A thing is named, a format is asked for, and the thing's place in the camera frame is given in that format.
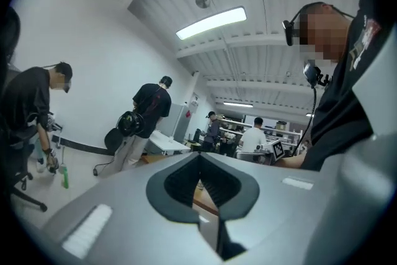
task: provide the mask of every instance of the chair leg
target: chair leg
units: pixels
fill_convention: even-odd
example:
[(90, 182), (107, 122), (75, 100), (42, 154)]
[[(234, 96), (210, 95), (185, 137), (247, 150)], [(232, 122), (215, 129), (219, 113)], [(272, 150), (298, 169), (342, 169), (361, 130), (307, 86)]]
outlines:
[(15, 194), (17, 197), (20, 197), (21, 199), (33, 203), (35, 205), (38, 205), (40, 207), (40, 210), (45, 212), (47, 211), (47, 206), (43, 203), (40, 202), (38, 200), (33, 199), (32, 197), (29, 197), (28, 195), (24, 194), (23, 192), (21, 192), (20, 190), (16, 189), (15, 187), (13, 187), (11, 189), (11, 193)]

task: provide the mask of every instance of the fluorescent light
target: fluorescent light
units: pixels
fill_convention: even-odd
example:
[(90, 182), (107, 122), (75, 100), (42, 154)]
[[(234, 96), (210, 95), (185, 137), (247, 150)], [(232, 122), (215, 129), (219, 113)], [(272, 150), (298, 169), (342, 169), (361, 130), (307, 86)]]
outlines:
[(223, 102), (223, 104), (229, 106), (254, 107), (252, 104), (240, 104), (240, 103), (232, 103), (232, 102)]
[(232, 24), (233, 22), (244, 21), (246, 19), (247, 16), (244, 8), (237, 7), (195, 22), (178, 31), (176, 35), (181, 40), (185, 40), (193, 35), (220, 27), (221, 25)]

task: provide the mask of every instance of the khaki pants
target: khaki pants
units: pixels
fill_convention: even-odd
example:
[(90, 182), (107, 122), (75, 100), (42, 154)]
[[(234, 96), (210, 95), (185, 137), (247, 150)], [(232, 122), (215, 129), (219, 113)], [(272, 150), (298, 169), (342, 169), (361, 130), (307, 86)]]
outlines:
[(149, 138), (141, 138), (136, 135), (126, 138), (123, 145), (116, 151), (114, 158), (114, 172), (117, 173), (125, 166), (135, 167)]
[(129, 165), (135, 165), (141, 159), (142, 152), (148, 143), (149, 138), (141, 138), (136, 135), (131, 137), (130, 149), (127, 153), (126, 159)]

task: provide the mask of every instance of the white label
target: white label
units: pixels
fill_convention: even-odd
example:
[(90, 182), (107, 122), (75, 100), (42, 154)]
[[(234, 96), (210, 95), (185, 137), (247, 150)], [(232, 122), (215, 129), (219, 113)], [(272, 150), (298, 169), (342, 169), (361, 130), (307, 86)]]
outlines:
[(310, 190), (313, 187), (313, 184), (310, 182), (296, 180), (296, 179), (292, 179), (290, 177), (283, 179), (282, 182), (285, 184), (288, 184), (289, 186), (298, 187), (298, 188), (304, 189), (304, 190)]

